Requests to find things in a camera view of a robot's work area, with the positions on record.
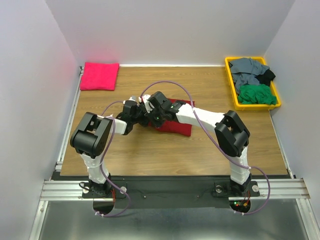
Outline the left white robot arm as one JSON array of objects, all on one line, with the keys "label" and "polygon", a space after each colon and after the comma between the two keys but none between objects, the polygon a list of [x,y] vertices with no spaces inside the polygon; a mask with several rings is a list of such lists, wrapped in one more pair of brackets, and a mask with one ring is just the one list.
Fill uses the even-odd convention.
[{"label": "left white robot arm", "polygon": [[116,117],[85,113],[70,138],[70,145],[81,156],[88,172],[88,183],[81,183],[84,194],[107,197],[112,192],[108,182],[111,175],[104,158],[116,134],[126,136],[135,124],[148,125],[146,108],[133,98],[123,102],[122,112]]}]

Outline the dark red t shirt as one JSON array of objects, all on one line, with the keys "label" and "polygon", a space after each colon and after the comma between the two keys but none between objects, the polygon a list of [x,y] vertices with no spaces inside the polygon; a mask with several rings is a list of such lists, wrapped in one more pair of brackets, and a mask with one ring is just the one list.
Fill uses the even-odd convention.
[{"label": "dark red t shirt", "polygon": [[[171,104],[169,107],[165,109],[165,111],[169,111],[171,107],[175,107],[176,105],[184,105],[184,104],[191,104],[189,100],[181,100],[181,99],[168,99]],[[192,133],[192,125],[187,123],[179,123],[177,121],[169,121],[165,119],[164,123],[161,126],[155,126],[152,122],[148,123],[149,126],[155,128],[159,132],[163,133],[172,133],[172,134],[179,134],[186,137],[190,137]]]}]

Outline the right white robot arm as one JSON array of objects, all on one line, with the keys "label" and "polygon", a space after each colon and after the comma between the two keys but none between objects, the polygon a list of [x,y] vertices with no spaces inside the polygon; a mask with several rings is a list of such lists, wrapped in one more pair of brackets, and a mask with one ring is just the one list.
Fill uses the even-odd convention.
[{"label": "right white robot arm", "polygon": [[251,181],[247,157],[250,132],[235,111],[211,112],[194,107],[192,102],[171,102],[160,91],[143,95],[140,102],[156,127],[168,121],[200,127],[208,136],[215,133],[216,139],[210,139],[229,160],[231,192],[242,195],[248,190]]}]

